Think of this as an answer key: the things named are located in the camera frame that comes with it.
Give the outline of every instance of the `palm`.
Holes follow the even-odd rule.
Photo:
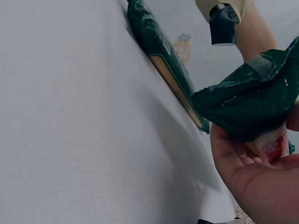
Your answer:
[[[274,214],[288,217],[299,202],[299,155],[268,164],[216,125],[211,144],[215,166],[244,211],[257,223],[270,223],[269,218],[271,223],[288,223]]]

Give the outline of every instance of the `white fabric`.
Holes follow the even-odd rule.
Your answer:
[[[1,1],[1,223],[234,217],[209,137],[132,38],[126,6]]]

